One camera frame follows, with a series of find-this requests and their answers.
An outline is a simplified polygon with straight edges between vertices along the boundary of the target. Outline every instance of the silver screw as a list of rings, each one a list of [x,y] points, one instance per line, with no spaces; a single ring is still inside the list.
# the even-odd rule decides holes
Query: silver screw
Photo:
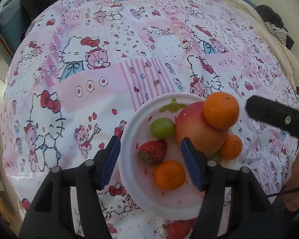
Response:
[[[57,173],[58,171],[60,171],[60,167],[59,166],[55,166],[55,167],[52,167],[52,172],[54,173]]]
[[[241,171],[242,171],[243,173],[248,173],[248,172],[249,172],[249,168],[248,168],[248,167],[242,167],[242,168],[241,168]]]
[[[210,167],[215,167],[217,165],[217,163],[215,161],[208,161],[207,164],[210,166]]]
[[[288,125],[290,122],[291,122],[291,117],[290,117],[290,116],[287,116],[287,117],[285,118],[285,124]]]
[[[86,160],[85,165],[86,166],[92,166],[94,164],[94,161],[92,159]]]

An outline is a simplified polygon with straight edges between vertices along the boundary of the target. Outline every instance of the hello kitty tablecloth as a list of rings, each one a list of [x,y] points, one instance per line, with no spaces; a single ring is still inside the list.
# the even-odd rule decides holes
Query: hello kitty tablecloth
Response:
[[[267,194],[286,180],[297,139],[248,118],[252,95],[294,105],[267,43],[221,0],[59,0],[32,24],[13,58],[2,102],[3,164],[26,213],[50,168],[76,167],[121,137],[147,101],[164,93],[231,93],[248,166]],[[83,234],[77,202],[75,229]],[[141,209],[118,167],[99,193],[113,238],[166,238],[170,220]],[[224,200],[226,231],[230,192]]]

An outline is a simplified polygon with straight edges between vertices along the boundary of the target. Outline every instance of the small orange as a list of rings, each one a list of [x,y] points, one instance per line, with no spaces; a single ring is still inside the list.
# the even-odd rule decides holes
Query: small orange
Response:
[[[207,97],[203,106],[203,114],[212,127],[228,129],[238,120],[239,104],[233,95],[215,92]]]
[[[243,142],[237,135],[228,135],[225,143],[220,148],[220,155],[226,161],[233,160],[239,156],[243,150]]]
[[[154,170],[154,182],[163,191],[173,191],[185,182],[185,171],[177,161],[164,161]]]

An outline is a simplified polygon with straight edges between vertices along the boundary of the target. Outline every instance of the striped fabric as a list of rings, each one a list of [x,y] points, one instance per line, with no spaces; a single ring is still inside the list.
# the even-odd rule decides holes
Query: striped fabric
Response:
[[[286,31],[284,28],[278,28],[270,22],[265,22],[265,24],[269,33],[274,35],[280,41],[280,43],[285,46],[287,43],[288,31]]]

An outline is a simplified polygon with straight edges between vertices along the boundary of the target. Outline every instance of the strawberry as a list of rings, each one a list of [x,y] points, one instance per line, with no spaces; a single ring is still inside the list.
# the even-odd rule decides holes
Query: strawberry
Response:
[[[160,164],[166,156],[167,143],[165,140],[153,140],[140,146],[138,155],[141,160],[151,166]]]

